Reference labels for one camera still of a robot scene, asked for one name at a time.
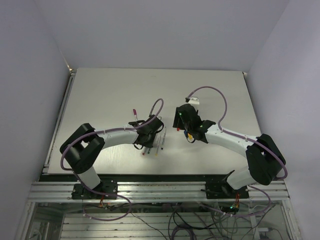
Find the wire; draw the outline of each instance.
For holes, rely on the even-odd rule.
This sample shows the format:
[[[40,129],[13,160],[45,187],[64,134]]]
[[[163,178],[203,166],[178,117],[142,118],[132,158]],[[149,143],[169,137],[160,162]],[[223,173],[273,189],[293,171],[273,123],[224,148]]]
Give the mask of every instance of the wire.
[[[234,218],[233,227],[232,227],[232,233],[231,233],[231,239],[232,239],[232,236],[233,236],[234,234],[236,234],[237,232],[238,232],[237,218]]]
[[[175,220],[175,214],[177,214],[178,216],[179,216],[179,218],[182,220],[182,222],[185,224],[184,226],[183,225],[180,225],[180,224],[178,224],[177,222],[176,222],[176,220]],[[180,216],[180,214],[178,213],[178,212],[175,212],[174,214],[173,214],[173,222],[175,223],[175,225],[177,225],[178,227],[180,227],[180,228],[185,228],[185,229],[194,229],[194,230],[205,230],[205,229],[208,229],[208,228],[210,228],[210,229],[214,229],[214,227],[211,227],[212,225],[214,225],[214,224],[210,224],[210,225],[206,225],[205,227],[196,227],[196,226],[191,226],[190,224],[188,224],[183,218],[182,218],[182,216]]]
[[[155,108],[155,105],[158,103],[158,102],[161,102],[161,105],[160,105],[160,108],[158,110],[158,112],[149,120],[149,121],[146,121],[144,123],[142,123],[141,125],[139,126],[136,126],[136,127],[130,127],[130,128],[124,128],[124,127],[117,127],[117,128],[111,128],[111,129],[106,129],[106,130],[101,130],[101,131],[93,131],[93,132],[89,132],[87,134],[84,134],[80,137],[78,137],[76,140],[74,140],[72,143],[70,143],[66,149],[63,151],[62,153],[62,156],[61,156],[61,160],[60,160],[60,166],[63,170],[66,170],[66,171],[69,171],[71,170],[72,171],[72,168],[65,168],[64,167],[64,159],[66,157],[66,154],[67,152],[72,148],[73,145],[75,145],[77,142],[81,141],[82,139],[86,138],[86,137],[89,137],[89,136],[92,136],[92,135],[96,135],[96,134],[106,134],[106,133],[109,133],[109,132],[113,132],[113,131],[122,131],[122,130],[128,130],[128,131],[134,131],[134,130],[137,130],[137,129],[140,129],[144,126],[146,126],[147,124],[151,123],[154,119],[156,119],[156,117],[159,115],[159,113],[161,112],[163,106],[164,106],[164,100],[162,98],[159,98],[158,100],[155,101],[155,103],[153,104],[152,106],[152,110]],[[82,184],[82,186],[87,189],[88,191],[94,193],[94,194],[97,194],[97,195],[103,195],[103,196],[111,196],[111,197],[117,197],[117,198],[122,198],[124,200],[126,200],[128,203],[129,203],[129,209],[128,211],[122,215],[122,216],[119,216],[119,217],[116,217],[116,218],[112,218],[112,219],[102,219],[102,218],[98,218],[98,217],[92,217],[92,216],[89,216],[87,213],[86,213],[86,206],[85,205],[82,209],[82,212],[83,212],[83,216],[84,217],[87,217],[87,218],[90,218],[90,219],[93,219],[93,220],[98,220],[98,221],[104,221],[104,222],[110,222],[110,221],[115,221],[115,220],[119,220],[119,219],[122,219],[124,218],[125,216],[127,216],[130,212],[131,212],[131,208],[132,208],[132,204],[131,204],[131,201],[129,200],[129,198],[125,197],[125,196],[122,196],[122,195],[118,195],[118,194],[115,194],[115,193],[105,193],[105,192],[99,192],[99,191],[95,191],[93,189],[91,189],[90,187],[86,186],[86,184],[80,179],[80,177],[75,173],[73,172],[73,174],[75,175],[75,177],[79,180],[79,182]]]
[[[93,131],[93,132],[89,132],[87,134],[84,134],[80,137],[78,137],[76,140],[74,140],[72,143],[70,143],[65,150],[62,153],[61,159],[60,159],[60,167],[65,170],[65,171],[72,171],[72,168],[65,168],[64,167],[64,159],[66,157],[67,152],[73,147],[73,145],[75,145],[77,142],[81,141],[82,139],[85,139],[86,137],[92,136],[92,135],[96,135],[96,134],[106,134],[109,132],[114,132],[114,131],[122,131],[122,130],[128,130],[128,131],[134,131],[137,129],[140,129],[146,125],[148,125],[149,123],[151,123],[153,120],[156,119],[156,117],[159,115],[159,113],[161,112],[163,106],[164,106],[164,100],[162,98],[159,98],[155,101],[155,103],[152,106],[152,110],[155,108],[155,105],[161,101],[161,106],[158,110],[158,112],[153,116],[153,118],[151,118],[149,121],[144,122],[143,124],[136,126],[136,127],[128,127],[128,128],[124,128],[124,127],[116,127],[116,128],[110,128],[110,129],[106,129],[106,130],[101,130],[101,131]]]
[[[29,237],[27,240],[33,239],[34,237],[37,237],[37,234],[34,234],[32,237]]]
[[[279,233],[281,240],[284,240],[284,239],[282,238],[282,235],[281,235],[281,233],[279,232],[279,230],[278,230],[278,229],[271,228],[271,231],[273,231],[273,230],[275,230],[275,231],[277,231],[277,232]]]
[[[271,206],[271,207],[268,209],[268,211],[266,211],[266,213],[261,217],[260,221],[259,221],[254,227],[250,228],[249,231],[247,231],[247,232],[245,233],[245,235],[243,235],[240,240],[244,239],[244,237],[245,237],[251,230],[253,230],[253,229],[254,229],[254,233],[253,233],[253,238],[254,238],[254,237],[255,237],[255,234],[256,234],[256,230],[257,230],[258,225],[261,223],[261,221],[264,219],[264,217],[267,215],[267,213],[270,212],[270,210],[273,209],[275,206],[276,206],[276,205]]]
[[[146,221],[144,221],[142,218],[138,217],[138,216],[135,216],[132,212],[131,212],[132,216],[134,216],[135,218],[141,220],[142,222],[144,222],[144,224],[146,224],[147,226],[149,226],[150,228],[154,229],[154,230],[157,230],[159,233],[161,233],[161,235],[164,237],[165,240],[168,240],[167,237],[157,228],[149,225]]]
[[[281,165],[281,167],[283,168],[284,170],[284,176],[281,176],[281,177],[276,177],[274,178],[275,180],[280,180],[280,179],[285,179],[287,176],[288,176],[288,171],[287,171],[287,168],[286,166],[284,165],[284,163],[281,161],[281,159],[275,155],[269,148],[267,148],[266,146],[264,146],[263,144],[261,144],[260,142],[256,141],[256,140],[253,140],[251,138],[245,138],[244,136],[241,136],[239,134],[236,134],[234,132],[230,132],[230,131],[227,131],[227,130],[224,130],[222,127],[221,127],[221,122],[222,120],[225,118],[226,114],[227,114],[227,109],[228,109],[228,104],[227,104],[227,99],[225,97],[225,95],[217,88],[213,87],[213,86],[201,86],[201,87],[198,87],[196,88],[195,90],[193,90],[187,97],[186,99],[189,99],[196,91],[200,90],[200,89],[213,89],[215,91],[217,91],[223,98],[223,101],[224,101],[224,113],[222,115],[222,117],[220,118],[220,120],[218,121],[218,127],[221,131],[223,131],[224,133],[226,134],[229,134],[229,135],[232,135],[232,136],[235,136],[235,137],[238,137],[238,138],[241,138],[241,139],[245,139],[245,140],[248,140],[256,145],[258,145],[259,147],[263,148],[264,150],[266,150],[269,154],[271,154],[278,162],[279,164]]]
[[[178,225],[176,222],[176,227],[172,230],[172,233],[170,234],[170,223],[171,223],[171,219],[174,217],[174,214],[178,211],[178,209],[182,208],[182,206],[177,206],[176,209],[173,210],[170,218],[169,218],[169,221],[168,221],[168,236],[169,236],[169,239],[170,240],[174,240],[175,238],[175,235],[177,234],[177,232],[181,231],[181,230],[185,230],[189,233],[189,237],[190,237],[190,240],[197,240],[197,237],[195,235],[195,233],[193,232],[193,229],[190,228],[191,226],[188,224],[188,223],[185,223],[185,225]],[[212,235],[213,238],[216,238],[215,235],[213,234],[213,232],[210,230],[209,226],[206,225],[206,223],[203,221],[203,219],[198,215],[196,214],[194,211],[192,211],[193,214],[203,223],[204,225],[204,229],[207,229],[209,231],[209,233]]]
[[[223,215],[225,215],[225,216],[234,217],[234,218],[241,218],[241,217],[246,218],[246,217],[256,216],[256,215],[260,215],[260,214],[262,214],[262,213],[265,213],[265,211],[271,206],[271,198],[270,198],[270,196],[269,196],[264,190],[262,190],[262,189],[259,189],[259,188],[255,187],[255,186],[252,186],[252,185],[249,185],[249,187],[251,187],[251,188],[253,188],[253,189],[256,189],[256,190],[262,192],[262,193],[263,193],[264,195],[266,195],[266,197],[268,198],[268,204],[267,204],[267,206],[266,206],[263,210],[261,210],[261,211],[256,211],[256,212],[252,212],[252,213],[249,213],[249,214],[237,214],[237,215],[233,215],[233,214],[230,214],[230,213],[223,212],[223,211],[221,211],[220,209],[213,208],[213,207],[211,207],[211,206],[205,205],[205,204],[203,204],[203,203],[199,203],[199,205],[202,206],[202,207],[205,207],[205,208],[207,208],[207,209],[210,209],[210,210],[212,210],[212,211],[221,213],[221,214],[223,214]]]

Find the purple cable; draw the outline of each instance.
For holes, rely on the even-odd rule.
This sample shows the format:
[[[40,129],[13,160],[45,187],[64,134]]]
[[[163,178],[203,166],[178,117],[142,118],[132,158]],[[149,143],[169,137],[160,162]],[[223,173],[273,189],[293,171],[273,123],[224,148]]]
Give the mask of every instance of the purple cable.
[[[109,132],[113,132],[113,131],[120,131],[120,130],[128,130],[128,131],[134,131],[134,130],[137,130],[139,128],[142,128],[143,126],[151,123],[154,119],[156,119],[156,117],[159,115],[159,113],[161,112],[163,106],[164,106],[164,100],[162,98],[159,98],[157,101],[155,101],[155,103],[153,104],[152,106],[152,110],[155,108],[155,105],[161,101],[161,106],[158,110],[158,112],[154,115],[153,118],[151,118],[149,121],[139,125],[139,126],[136,126],[136,127],[131,127],[131,128],[124,128],[124,127],[117,127],[117,128],[111,128],[111,129],[107,129],[107,130],[101,130],[101,131],[94,131],[94,132],[90,132],[90,133],[87,133],[87,134],[84,134],[80,137],[78,137],[76,140],[74,140],[72,143],[70,143],[68,145],[68,147],[63,151],[62,153],[62,156],[61,156],[61,160],[60,160],[60,166],[63,170],[66,170],[66,171],[72,171],[72,168],[65,168],[64,167],[64,159],[65,159],[65,156],[67,154],[67,152],[70,150],[70,148],[72,148],[73,145],[75,145],[77,142],[81,141],[82,139],[88,137],[88,136],[91,136],[91,135],[95,135],[95,134],[106,134],[106,133],[109,133]],[[94,193],[94,194],[98,194],[98,195],[103,195],[103,196],[113,196],[113,197],[119,197],[119,198],[122,198],[124,200],[126,200],[128,203],[129,203],[129,209],[128,211],[122,215],[122,216],[119,216],[119,217],[116,217],[116,218],[112,218],[112,219],[102,219],[102,218],[97,218],[97,217],[92,217],[92,216],[89,216],[88,214],[86,214],[86,206],[83,207],[82,211],[83,211],[83,214],[85,217],[87,218],[90,218],[90,219],[94,219],[94,220],[98,220],[98,221],[105,221],[105,222],[110,222],[110,221],[115,221],[115,220],[119,220],[119,219],[122,219],[124,218],[125,216],[127,216],[130,212],[131,212],[131,207],[132,207],[132,204],[131,204],[131,201],[129,200],[129,198],[125,197],[125,196],[122,196],[122,195],[118,195],[118,194],[114,194],[114,193],[105,193],[105,192],[99,192],[99,191],[95,191],[93,189],[91,189],[90,187],[88,187],[87,185],[85,185],[84,182],[81,181],[81,179],[79,178],[79,176],[73,172],[73,174],[75,175],[75,177],[80,181],[80,183],[82,184],[82,186],[87,189],[88,191]]]
[[[145,125],[151,123],[153,120],[156,119],[156,117],[159,115],[159,113],[161,112],[163,106],[164,106],[164,100],[162,98],[159,98],[157,101],[155,101],[155,103],[153,104],[152,106],[152,109],[155,108],[155,105],[161,101],[161,106],[158,110],[158,112],[153,116],[153,118],[151,118],[149,121],[139,125],[139,126],[136,126],[136,127],[130,127],[130,128],[126,128],[124,129],[123,127],[117,127],[117,128],[111,128],[111,129],[107,129],[107,130],[101,130],[101,131],[93,131],[93,132],[89,132],[87,134],[84,134],[80,137],[78,137],[76,140],[74,140],[72,143],[70,143],[68,145],[68,147],[63,151],[62,153],[62,156],[61,156],[61,159],[60,159],[60,167],[65,170],[65,171],[72,171],[72,168],[65,168],[64,167],[64,159],[66,157],[66,154],[67,152],[72,148],[73,145],[75,145],[77,142],[81,141],[82,139],[86,138],[86,137],[89,137],[91,135],[95,135],[95,134],[106,134],[106,133],[109,133],[109,132],[113,132],[113,131],[120,131],[120,130],[128,130],[128,131],[134,131],[134,130],[137,130],[139,128],[142,128],[144,127]]]
[[[225,118],[226,114],[227,114],[227,110],[228,110],[228,104],[227,104],[227,99],[225,97],[225,95],[217,88],[213,87],[213,86],[201,86],[201,87],[198,87],[197,89],[193,90],[187,98],[190,98],[196,91],[200,90],[200,89],[213,89],[213,90],[216,90],[223,98],[223,101],[224,101],[224,113],[222,115],[222,117],[220,118],[220,120],[218,121],[218,127],[221,131],[223,131],[224,133],[226,134],[229,134],[229,135],[232,135],[232,136],[235,136],[235,137],[238,137],[238,138],[241,138],[241,139],[246,139],[245,137],[239,135],[239,134],[236,134],[236,133],[233,133],[233,132],[229,132],[227,130],[224,130],[222,127],[221,127],[221,122],[222,120]],[[284,165],[284,163],[281,161],[281,159],[275,155],[269,148],[267,148],[266,146],[262,145],[260,142],[256,141],[256,140],[253,140],[251,138],[248,138],[247,139],[248,141],[252,142],[252,143],[255,143],[257,144],[258,146],[260,146],[261,148],[263,148],[264,150],[266,150],[269,154],[271,154],[278,162],[279,164],[281,165],[281,167],[283,168],[284,170],[284,176],[282,177],[276,177],[275,179],[276,180],[279,180],[279,179],[285,179],[287,176],[288,176],[288,171],[287,171],[287,168],[286,166]],[[250,213],[250,214],[247,214],[247,215],[232,215],[234,217],[237,217],[237,218],[245,218],[245,217],[251,217],[251,216],[255,216],[255,215],[259,215],[259,214],[262,214],[264,213],[270,206],[271,206],[271,198],[270,196],[263,190],[255,187],[255,186],[252,186],[252,185],[249,185],[251,188],[253,189],[256,189],[260,192],[262,192],[263,194],[266,195],[266,197],[268,198],[268,204],[267,206],[261,210],[261,211],[257,211],[257,212],[253,212],[253,213]],[[215,211],[215,212],[218,212],[218,213],[221,213],[221,214],[224,214],[224,215],[227,215],[229,217],[231,217],[231,214],[229,213],[225,213],[223,211],[221,211],[220,209],[216,209],[216,208],[213,208],[213,207],[209,207],[209,206],[206,206],[206,205],[203,205],[200,203],[201,206],[205,207],[205,208],[208,208],[212,211]]]
[[[237,214],[237,215],[234,215],[234,214],[230,214],[230,213],[223,212],[223,211],[221,211],[220,209],[217,209],[217,208],[213,208],[213,207],[204,205],[204,204],[202,204],[202,203],[200,203],[199,205],[202,206],[202,207],[205,207],[205,208],[207,208],[207,209],[210,209],[210,210],[212,210],[212,211],[221,213],[221,214],[223,214],[224,216],[235,217],[235,218],[247,218],[247,217],[252,217],[252,216],[255,216],[255,215],[260,215],[260,214],[264,213],[266,210],[268,210],[268,208],[271,207],[271,198],[270,198],[270,196],[269,196],[265,191],[263,191],[262,189],[259,189],[259,188],[255,187],[255,186],[252,186],[252,185],[249,185],[249,187],[251,187],[251,188],[253,188],[253,189],[255,189],[255,190],[258,190],[258,191],[262,192],[262,193],[263,193],[264,195],[266,195],[266,197],[268,198],[268,204],[267,204],[267,206],[266,206],[263,210],[261,210],[261,211],[255,211],[255,212],[249,213],[249,214],[240,214],[240,215]]]
[[[227,114],[227,109],[228,109],[228,104],[227,104],[227,99],[225,97],[225,95],[217,88],[213,87],[213,86],[201,86],[201,87],[198,87],[197,89],[193,90],[189,96],[187,98],[190,98],[196,91],[200,90],[200,89],[213,89],[213,90],[216,90],[223,98],[223,101],[224,101],[224,113],[222,115],[222,117],[220,118],[220,120],[218,121],[218,127],[221,131],[223,131],[224,133],[226,134],[229,134],[229,135],[232,135],[232,136],[235,136],[235,137],[238,137],[240,139],[246,139],[244,136],[241,136],[239,134],[236,134],[236,133],[233,133],[233,132],[229,132],[227,130],[224,130],[222,127],[221,127],[221,122],[222,120],[225,118],[226,114]],[[272,157],[274,157],[278,162],[279,164],[281,165],[281,167],[283,168],[284,170],[284,176],[281,176],[281,177],[276,177],[275,180],[281,180],[281,179],[285,179],[287,176],[288,176],[288,171],[287,171],[287,168],[286,166],[284,165],[284,163],[281,161],[281,159],[275,155],[269,148],[267,148],[266,146],[262,145],[260,142],[254,140],[254,139],[251,139],[251,138],[247,138],[248,141],[254,143],[254,144],[257,144],[259,147],[263,148],[264,150],[266,150],[269,154],[272,155]]]

